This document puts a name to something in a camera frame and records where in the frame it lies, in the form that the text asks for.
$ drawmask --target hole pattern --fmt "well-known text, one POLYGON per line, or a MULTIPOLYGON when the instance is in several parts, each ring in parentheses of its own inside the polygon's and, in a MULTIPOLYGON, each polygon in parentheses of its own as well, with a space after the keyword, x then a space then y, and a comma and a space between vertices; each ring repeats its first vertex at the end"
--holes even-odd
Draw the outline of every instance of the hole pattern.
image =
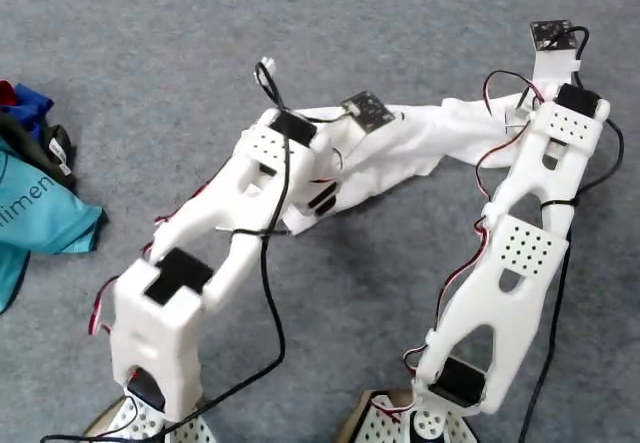
POLYGON ((439 437, 445 431, 445 423, 438 414, 428 411, 416 412, 413 419, 414 430, 418 436, 430 440, 439 437))
MULTIPOLYGON (((392 406, 386 396, 377 396, 376 402, 384 406, 392 406)), ((401 424, 371 407, 362 423, 361 430, 354 443, 400 443, 401 424)))
POLYGON ((597 141, 599 128, 596 125, 598 123, 586 116, 563 109, 549 117, 547 133, 564 143, 589 148, 597 141))
MULTIPOLYGON (((138 416, 123 431, 114 433, 109 436, 123 437, 131 439, 142 439, 153 436, 160 431, 164 426, 164 420, 158 416, 158 414, 150 409, 147 405, 136 400, 138 407, 138 416)), ((113 418, 108 430, 116 430, 123 426, 123 422, 131 421, 135 414, 135 409, 132 404, 126 402, 113 418)), ((175 443, 217 443, 213 437, 209 428, 204 424, 201 418, 198 418, 194 422, 184 425, 180 430, 173 432, 175 436, 175 443)))
POLYGON ((473 433, 471 433, 464 420, 449 414, 447 415, 446 425, 451 443, 476 443, 473 433))
MULTIPOLYGON (((284 143, 283 137, 270 128, 260 128, 257 131, 245 134, 247 138, 244 148, 248 155, 260 163, 273 168, 276 171, 284 169, 284 143)), ((294 141, 289 141, 289 155, 293 156, 294 141)))
POLYGON ((497 230, 495 244, 499 261, 505 268, 533 278, 541 274, 545 262, 561 248, 556 248, 556 237, 533 225, 524 225, 521 220, 509 217, 497 230))

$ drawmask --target black wire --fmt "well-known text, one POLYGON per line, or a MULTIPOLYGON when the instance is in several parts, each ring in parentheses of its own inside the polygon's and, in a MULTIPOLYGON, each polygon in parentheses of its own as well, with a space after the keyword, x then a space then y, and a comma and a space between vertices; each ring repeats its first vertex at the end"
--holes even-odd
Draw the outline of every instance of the black wire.
MULTIPOLYGON (((276 98, 277 101, 279 101, 281 103, 281 105, 278 105, 279 107, 284 107, 284 104, 282 103, 282 98, 280 97, 280 93, 278 91, 278 88, 275 84, 275 82, 273 81, 273 78, 271 78, 271 75, 269 74, 269 72, 266 70, 266 68, 264 67, 264 65, 262 65, 262 63, 258 63, 258 65, 262 66, 262 69, 264 71, 265 77, 267 79, 268 84, 271 86, 271 88, 268 88, 269 92, 271 92, 271 94, 274 96, 274 98, 276 98)), ((275 360, 273 360, 271 363, 269 363, 267 366, 265 366, 262 370, 254 373, 253 375, 251 375, 250 377, 248 377, 247 379, 241 381, 240 383, 238 383, 237 385, 233 386, 232 388, 228 389, 227 391, 225 391, 224 393, 222 393, 221 395, 219 395, 218 397, 214 398, 213 400, 205 403, 203 406, 201 406, 200 408, 198 408, 196 411, 194 411, 193 413, 191 413, 189 416, 185 417, 182 421, 179 421, 177 423, 174 423, 173 425, 164 428, 162 431, 158 432, 157 434, 153 435, 153 436, 149 436, 147 438, 142 438, 139 440, 133 440, 133 439, 129 439, 129 438, 121 438, 121 437, 113 437, 113 436, 80 436, 80 435, 63 435, 63 434, 55 434, 55 435, 46 435, 43 436, 40 439, 40 443, 46 443, 47 441, 82 441, 82 442, 112 442, 112 443, 163 443, 164 442, 164 437, 166 435, 168 435, 169 433, 178 430, 179 428, 181 428, 183 425, 189 423, 190 421, 198 418, 200 415, 206 413, 207 411, 211 410, 212 408, 216 407, 217 405, 219 405, 220 403, 222 403, 223 401, 225 401, 227 398, 235 395, 236 393, 238 393, 239 391, 243 390, 244 388, 246 388, 247 386, 249 386, 250 384, 258 381, 260 378, 266 376, 267 374, 269 374, 271 371, 273 371, 275 368, 277 368, 282 361, 284 360, 285 354, 286 354, 286 341, 285 341, 285 336, 284 336, 284 329, 282 327, 282 321, 280 319, 280 315, 278 313, 278 309, 276 307, 275 301, 273 300, 273 295, 271 294, 271 286, 269 283, 269 274, 268 274, 268 268, 267 268, 267 250, 269 248, 269 239, 271 237, 271 235, 274 233, 275 230, 275 226, 278 223, 278 219, 280 217, 280 213, 282 212, 282 207, 284 206, 284 201, 285 198, 287 197, 287 193, 289 191, 289 177, 290 177, 290 173, 291 173, 291 158, 290 158, 290 153, 289 153, 289 136, 286 133, 286 128, 283 130, 283 136, 284 136, 284 151, 285 151, 285 156, 284 156, 284 183, 282 185, 282 192, 280 193, 280 197, 278 198, 278 202, 276 204, 276 208, 273 212, 273 216, 271 217, 271 221, 269 222, 269 225, 267 226, 266 230, 264 231, 264 234, 261 235, 262 238, 262 246, 260 249, 260 273, 262 276, 262 287, 264 289, 264 294, 265 297, 267 299, 267 304, 269 305, 269 310, 271 311, 271 315, 273 317, 273 322, 275 324, 276 327, 276 331, 278 333, 278 344, 279 344, 279 353, 278 356, 275 360)))
POLYGON ((584 36, 582 37, 582 41, 580 42, 580 46, 578 47, 578 51, 576 51, 576 60, 581 60, 582 59, 582 52, 584 51, 585 47, 587 46, 587 42, 589 41, 589 28, 587 28, 586 26, 571 26, 569 28, 566 28, 564 30, 562 30, 560 33, 557 33, 555 35, 553 35, 553 37, 549 40, 549 43, 547 43, 547 45, 545 46, 545 48, 549 48, 551 45, 555 44, 556 42, 558 42, 558 40, 560 40, 560 38, 562 38, 565 35, 571 34, 571 33, 576 33, 576 32, 581 32, 584 36))
POLYGON ((280 111, 286 111, 289 113, 292 113, 296 116, 299 116, 300 118, 304 118, 305 120, 311 122, 311 123, 335 123, 336 121, 339 121, 347 116, 349 116, 351 113, 348 111, 345 111, 343 114, 341 114, 340 116, 338 116, 337 118, 333 118, 330 120, 325 120, 322 118, 313 118, 310 116, 304 116, 301 115, 300 113, 296 113, 294 111, 291 111, 291 109, 286 106, 284 104, 284 100, 282 99, 282 96, 280 95, 280 90, 278 90, 278 86, 276 85, 275 81, 273 81, 273 77, 271 76, 271 74, 269 73, 269 70, 267 70, 267 67, 264 66, 264 63, 262 63, 261 61, 259 61, 256 64, 255 67, 255 74, 256 74, 256 78, 258 80, 258 82, 260 83, 260 86, 262 87, 262 89, 264 90, 264 92, 267 94, 267 96, 269 97, 269 99, 278 107, 278 109, 280 111), (264 80, 262 80, 261 76, 264 77, 264 79, 266 80, 266 84, 264 83, 264 80))
POLYGON ((304 118, 305 120, 307 120, 310 123, 335 123, 336 121, 340 121, 340 120, 346 118, 349 115, 351 115, 351 113, 348 112, 348 111, 345 111, 340 116, 338 116, 336 118, 333 118, 331 120, 323 120, 322 118, 314 118, 312 116, 304 116, 304 115, 300 115, 300 116, 302 116, 302 118, 304 118))
POLYGON ((111 431, 105 431, 104 433, 100 433, 97 436, 109 436, 109 435, 113 435, 114 433, 119 433, 122 430, 126 430, 127 428, 129 428, 134 421, 136 421, 136 418, 138 418, 138 405, 136 405, 136 400, 133 399, 133 397, 128 396, 125 398, 125 401, 131 401, 131 404, 133 405, 134 409, 136 410, 133 418, 131 418, 131 420, 129 420, 129 423, 125 424, 124 426, 121 426, 120 428, 116 428, 115 430, 111 430, 111 431))
POLYGON ((540 396, 540 391, 542 390, 544 381, 547 378, 547 373, 549 372, 549 367, 551 366, 551 361, 553 360, 553 356, 556 351, 556 333, 558 331, 558 319, 560 318, 560 310, 562 309, 562 300, 564 298, 564 288, 567 282, 567 271, 569 269, 569 260, 571 259, 571 229, 569 229, 569 231, 567 232, 567 241, 569 242, 569 246, 567 246, 567 251, 564 254, 564 259, 562 260, 562 270, 560 271, 558 293, 557 293, 556 302, 553 308, 553 316, 551 318, 551 330, 549 332, 549 348, 547 350, 547 357, 544 360, 544 365, 542 366, 542 370, 540 371, 540 376, 538 376, 538 381, 536 382, 536 386, 533 389, 533 393, 531 394, 531 399, 529 400, 529 406, 527 407, 527 413, 522 422, 522 428, 520 429, 520 436, 518 437, 518 443, 524 443, 527 438, 527 431, 529 430, 531 417, 533 416, 533 411, 535 410, 536 402, 538 401, 538 397, 540 396))
MULTIPOLYGON (((580 58, 582 57, 582 52, 584 51, 587 41, 589 40, 589 30, 586 27, 574 26, 574 27, 568 28, 564 32, 552 38, 551 41, 552 42, 557 41, 557 39, 562 37, 564 34, 574 32, 574 31, 581 31, 584 33, 584 38, 582 39, 582 42, 580 43, 580 47, 576 52, 576 58, 580 60, 580 58)), ((584 89, 584 86, 582 84, 582 81, 580 80, 580 76, 578 72, 573 73, 573 78, 576 83, 576 86, 578 86, 581 89, 584 89)), ((604 183, 606 180, 611 178, 618 171, 618 169, 622 165, 622 160, 624 159, 624 135, 622 134, 622 131, 620 130, 618 125, 616 125, 610 118, 608 118, 606 122, 611 127, 611 129, 616 133, 616 136, 618 138, 618 156, 614 164, 603 175, 599 176, 595 180, 590 181, 589 183, 585 183, 584 185, 580 186, 576 191, 575 198, 571 200, 547 201, 542 205, 540 205, 541 209, 549 205, 577 206, 579 203, 580 196, 591 191, 596 186, 604 183)), ((555 354, 558 319, 560 317, 560 310, 562 308, 562 300, 564 297, 564 290, 566 286, 567 272, 569 268, 569 262, 571 259, 571 228, 569 228, 569 231, 567 232, 567 241, 569 242, 569 246, 567 247, 567 251, 564 255, 564 259, 562 260, 562 270, 560 272, 560 280, 558 282, 558 293, 556 296, 556 302, 553 309, 553 316, 551 318, 551 330, 549 332, 549 347, 547 350, 547 357, 545 358, 544 365, 542 366, 542 370, 540 371, 540 375, 538 376, 538 381, 536 382, 536 385, 533 389, 533 393, 531 395, 531 399, 529 400, 529 405, 527 406, 527 411, 522 421, 522 427, 520 428, 518 443, 524 443, 526 441, 527 431, 529 429, 529 424, 531 423, 531 418, 533 417, 533 412, 535 410, 536 402, 538 401, 538 397, 540 396, 542 386, 544 385, 544 382, 547 378, 547 373, 549 372, 549 367, 551 366, 551 362, 555 354)))

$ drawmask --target perforated plate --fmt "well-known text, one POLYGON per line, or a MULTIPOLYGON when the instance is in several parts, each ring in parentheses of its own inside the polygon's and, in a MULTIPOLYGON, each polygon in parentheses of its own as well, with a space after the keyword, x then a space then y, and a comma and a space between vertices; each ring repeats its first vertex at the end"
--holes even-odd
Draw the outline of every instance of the perforated plate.
POLYGON ((536 112, 533 131, 576 146, 591 156, 600 138, 602 123, 556 103, 545 103, 536 112))
POLYGON ((567 249, 566 240, 510 215, 500 218, 493 238, 505 268, 542 281, 553 276, 567 249))
MULTIPOLYGON (((242 133, 240 148, 247 156, 276 172, 284 171, 284 137, 281 133, 266 126, 252 126, 242 133)), ((296 161, 305 151, 311 150, 289 139, 289 158, 292 167, 296 166, 296 161)))
POLYGON ((473 431, 463 418, 448 413, 446 425, 449 443, 478 443, 473 431))
MULTIPOLYGON (((124 401, 118 413, 111 421, 107 431, 113 431, 127 425, 121 431, 109 436, 119 436, 123 438, 141 439, 158 434, 165 425, 165 421, 156 410, 146 405, 138 398, 134 398, 138 407, 138 416, 128 424, 136 414, 134 402, 131 399, 124 401)), ((202 418, 185 424, 178 430, 165 436, 165 443, 216 443, 211 430, 202 418)))
MULTIPOLYGON (((376 396, 373 400, 382 406, 393 406, 389 397, 384 395, 376 396)), ((402 443, 402 441, 402 425, 370 405, 353 443, 402 443)))

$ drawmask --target white connector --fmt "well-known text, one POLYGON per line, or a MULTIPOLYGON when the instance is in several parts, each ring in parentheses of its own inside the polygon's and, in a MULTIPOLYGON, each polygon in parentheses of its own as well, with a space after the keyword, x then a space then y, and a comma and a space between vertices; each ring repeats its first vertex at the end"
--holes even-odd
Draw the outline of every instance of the white connector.
MULTIPOLYGON (((263 56, 260 59, 260 63, 262 63, 264 65, 264 67, 267 69, 267 71, 269 72, 269 74, 271 75, 271 77, 273 77, 273 75, 276 74, 276 61, 273 58, 270 58, 268 56, 263 56)), ((258 83, 260 86, 268 86, 269 82, 267 82, 267 80, 264 78, 264 76, 258 76, 256 74, 256 72, 253 72, 253 77, 256 80, 256 83, 258 83)))

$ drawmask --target blue fabric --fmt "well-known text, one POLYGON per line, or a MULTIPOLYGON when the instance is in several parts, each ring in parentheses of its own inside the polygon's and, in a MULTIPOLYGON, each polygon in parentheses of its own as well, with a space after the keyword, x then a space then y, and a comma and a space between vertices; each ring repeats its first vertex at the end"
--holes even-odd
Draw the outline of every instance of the blue fabric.
POLYGON ((15 296, 29 251, 91 251, 101 215, 0 138, 0 313, 15 296))
POLYGON ((53 100, 18 83, 13 89, 18 104, 0 105, 0 110, 11 115, 38 143, 42 144, 42 119, 53 107, 53 100))

